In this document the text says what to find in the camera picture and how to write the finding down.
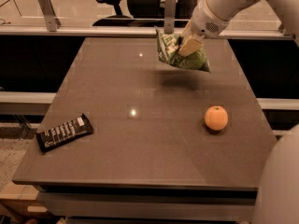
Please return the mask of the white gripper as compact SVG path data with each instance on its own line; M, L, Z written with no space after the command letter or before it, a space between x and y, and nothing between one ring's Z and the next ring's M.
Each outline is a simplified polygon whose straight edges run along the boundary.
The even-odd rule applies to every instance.
M187 57L203 47L203 37L215 38L229 22L218 18L209 8L207 0L201 0L193 10L190 21L181 33L178 54Z

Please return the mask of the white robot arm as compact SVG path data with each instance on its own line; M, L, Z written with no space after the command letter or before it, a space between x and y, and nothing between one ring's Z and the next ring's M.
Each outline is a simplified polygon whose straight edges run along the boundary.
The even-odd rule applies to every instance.
M182 33L178 53L188 56L227 28L241 10L260 0L200 0ZM299 45L299 0L266 0L286 35ZM299 126L271 147L264 163L252 224L299 224Z

